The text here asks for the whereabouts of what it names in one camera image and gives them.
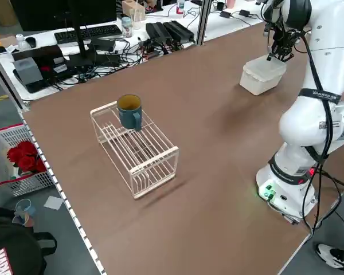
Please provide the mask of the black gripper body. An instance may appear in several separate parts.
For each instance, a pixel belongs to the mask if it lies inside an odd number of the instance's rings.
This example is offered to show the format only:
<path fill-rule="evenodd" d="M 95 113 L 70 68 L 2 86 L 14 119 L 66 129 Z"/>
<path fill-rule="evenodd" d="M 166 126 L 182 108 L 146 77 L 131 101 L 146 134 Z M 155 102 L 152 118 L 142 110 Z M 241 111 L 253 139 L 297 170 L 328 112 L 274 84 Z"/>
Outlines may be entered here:
<path fill-rule="evenodd" d="M 273 48 L 291 48 L 300 38 L 300 33 L 295 29 L 281 29 L 279 27 L 275 27 L 273 32 Z"/>

